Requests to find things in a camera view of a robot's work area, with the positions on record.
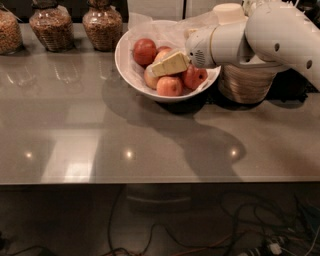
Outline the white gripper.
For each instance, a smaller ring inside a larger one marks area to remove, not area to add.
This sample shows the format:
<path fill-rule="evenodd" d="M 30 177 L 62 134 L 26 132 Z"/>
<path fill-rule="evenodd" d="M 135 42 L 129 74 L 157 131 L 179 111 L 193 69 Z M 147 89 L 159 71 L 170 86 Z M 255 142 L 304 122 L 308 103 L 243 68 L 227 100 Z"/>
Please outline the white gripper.
<path fill-rule="evenodd" d="M 150 64 L 147 73 L 152 77 L 181 73 L 187 70 L 190 61 L 197 68 L 216 67 L 211 49 L 214 30 L 214 27 L 203 27 L 191 31 L 185 43 L 189 58 L 180 50 L 172 50 Z"/>

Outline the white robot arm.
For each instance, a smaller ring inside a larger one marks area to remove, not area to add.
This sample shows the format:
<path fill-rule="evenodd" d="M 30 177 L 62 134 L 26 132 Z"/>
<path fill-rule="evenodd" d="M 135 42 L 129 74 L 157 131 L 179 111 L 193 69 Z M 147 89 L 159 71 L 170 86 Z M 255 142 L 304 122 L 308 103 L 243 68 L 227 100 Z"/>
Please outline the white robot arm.
<path fill-rule="evenodd" d="M 183 52 L 173 50 L 147 67 L 153 77 L 180 70 L 180 60 L 198 68 L 291 68 L 320 87 L 320 30 L 290 2 L 259 4 L 249 18 L 191 33 Z"/>

